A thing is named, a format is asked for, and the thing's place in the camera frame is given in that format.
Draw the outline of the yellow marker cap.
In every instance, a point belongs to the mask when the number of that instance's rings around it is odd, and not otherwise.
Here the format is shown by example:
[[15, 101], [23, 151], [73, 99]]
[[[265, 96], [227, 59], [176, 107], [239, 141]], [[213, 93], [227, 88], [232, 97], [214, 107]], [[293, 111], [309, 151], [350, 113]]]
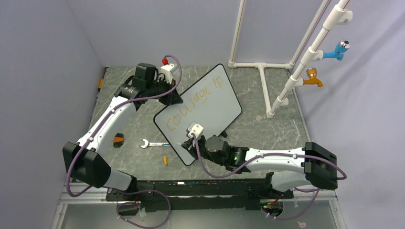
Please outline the yellow marker cap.
[[164, 158], [164, 165], [167, 166], [168, 165], [168, 158], [167, 158], [167, 156], [164, 156], [163, 158]]

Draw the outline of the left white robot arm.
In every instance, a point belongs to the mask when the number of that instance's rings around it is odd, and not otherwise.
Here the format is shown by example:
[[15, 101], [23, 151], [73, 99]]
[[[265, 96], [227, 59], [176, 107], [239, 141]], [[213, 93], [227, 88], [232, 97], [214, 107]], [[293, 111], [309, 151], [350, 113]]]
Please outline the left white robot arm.
[[150, 99], [164, 105], [181, 104], [183, 100], [176, 90], [179, 81], [173, 76], [181, 73], [177, 64], [163, 60], [163, 66], [140, 63], [135, 74], [128, 77], [114, 92], [114, 96], [102, 116], [88, 132], [76, 142], [63, 147], [67, 170], [66, 184], [76, 179], [91, 187], [117, 189], [124, 200], [132, 200], [138, 191], [136, 177], [112, 168], [103, 158], [113, 138]]

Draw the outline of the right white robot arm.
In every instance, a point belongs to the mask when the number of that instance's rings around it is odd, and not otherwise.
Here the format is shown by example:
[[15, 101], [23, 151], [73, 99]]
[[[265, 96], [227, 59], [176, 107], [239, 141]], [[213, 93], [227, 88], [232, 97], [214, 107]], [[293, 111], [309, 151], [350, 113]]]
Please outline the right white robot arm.
[[214, 178], [266, 170], [267, 182], [263, 185], [263, 192], [269, 198], [305, 185], [336, 190], [339, 180], [347, 177], [338, 176], [342, 170], [337, 166], [337, 156], [315, 142], [306, 142], [303, 147], [295, 149], [274, 151], [231, 146], [214, 135], [208, 139], [204, 136], [198, 140], [190, 138], [181, 146], [196, 160], [204, 158], [229, 172], [225, 175], [211, 174]]

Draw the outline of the black-framed whiteboard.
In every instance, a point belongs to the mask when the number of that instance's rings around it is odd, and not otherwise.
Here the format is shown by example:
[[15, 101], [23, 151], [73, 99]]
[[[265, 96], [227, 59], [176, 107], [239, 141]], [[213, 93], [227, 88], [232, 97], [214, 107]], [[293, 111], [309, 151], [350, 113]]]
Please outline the black-framed whiteboard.
[[195, 159], [177, 143], [188, 140], [187, 128], [196, 122], [209, 138], [219, 135], [242, 113], [241, 104], [227, 75], [225, 67], [217, 64], [183, 93], [182, 104], [168, 105], [153, 118], [154, 124], [171, 144], [185, 166]]

